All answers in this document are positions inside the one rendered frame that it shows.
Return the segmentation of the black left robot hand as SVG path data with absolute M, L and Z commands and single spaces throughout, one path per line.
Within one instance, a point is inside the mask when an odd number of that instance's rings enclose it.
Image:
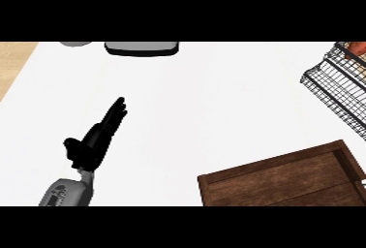
M 64 139 L 63 145 L 67 159 L 72 161 L 70 167 L 73 169 L 94 171 L 95 168 L 98 168 L 125 114 L 124 98 L 119 97 L 115 100 L 101 121 L 93 125 L 82 140 L 73 138 Z

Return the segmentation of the orange sweet potato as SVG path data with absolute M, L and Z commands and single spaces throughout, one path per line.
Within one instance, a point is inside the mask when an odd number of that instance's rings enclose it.
M 351 59 L 351 55 L 366 60 L 366 42 L 349 42 L 346 44 L 346 53 L 343 58 Z

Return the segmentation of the brown wooden tray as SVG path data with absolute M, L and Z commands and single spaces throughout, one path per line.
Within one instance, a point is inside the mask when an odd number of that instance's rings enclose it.
M 197 177 L 205 206 L 366 206 L 364 179 L 342 140 Z

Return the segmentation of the black and grey appliance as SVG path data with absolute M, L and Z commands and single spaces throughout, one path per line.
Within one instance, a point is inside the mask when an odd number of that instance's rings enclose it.
M 177 53 L 177 42 L 104 42 L 109 54 L 121 56 L 153 57 Z

